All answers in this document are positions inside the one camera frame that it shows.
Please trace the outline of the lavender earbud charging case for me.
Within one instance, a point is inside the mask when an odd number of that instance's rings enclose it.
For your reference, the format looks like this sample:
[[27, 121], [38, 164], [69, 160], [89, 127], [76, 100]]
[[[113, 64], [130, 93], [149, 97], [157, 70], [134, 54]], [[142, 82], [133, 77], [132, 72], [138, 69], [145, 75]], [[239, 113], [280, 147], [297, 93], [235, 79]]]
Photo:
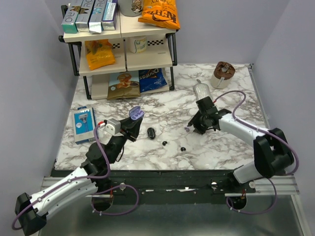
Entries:
[[141, 109], [140, 106], [135, 106], [133, 107], [130, 111], [129, 111], [129, 117], [132, 119], [132, 120], [138, 120], [140, 118], [143, 118], [144, 116], [144, 111]]

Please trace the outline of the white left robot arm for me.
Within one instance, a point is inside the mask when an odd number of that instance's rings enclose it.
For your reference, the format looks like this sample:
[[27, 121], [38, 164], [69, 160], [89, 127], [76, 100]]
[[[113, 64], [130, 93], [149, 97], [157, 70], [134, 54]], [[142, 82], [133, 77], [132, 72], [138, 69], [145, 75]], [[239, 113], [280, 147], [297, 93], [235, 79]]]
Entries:
[[115, 163], [128, 140], [136, 141], [142, 121], [143, 116], [133, 115], [123, 120], [112, 118], [100, 122], [94, 129], [95, 143], [90, 146], [80, 167], [44, 190], [18, 196], [12, 229], [31, 236], [67, 204], [90, 194], [106, 193], [110, 165]]

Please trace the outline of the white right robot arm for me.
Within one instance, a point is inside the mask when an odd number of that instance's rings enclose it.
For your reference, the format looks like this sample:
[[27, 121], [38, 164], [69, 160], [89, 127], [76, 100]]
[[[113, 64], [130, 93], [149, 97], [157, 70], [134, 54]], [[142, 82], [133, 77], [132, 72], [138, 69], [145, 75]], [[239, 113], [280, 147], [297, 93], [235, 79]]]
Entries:
[[294, 163], [292, 151], [287, 146], [280, 129], [268, 130], [237, 120], [227, 109], [218, 110], [210, 97], [196, 101], [198, 112], [189, 121], [199, 134], [220, 130], [244, 141], [253, 148], [253, 161], [233, 170], [226, 181], [227, 189], [233, 193], [243, 189], [244, 184], [258, 178], [271, 178], [281, 174]]

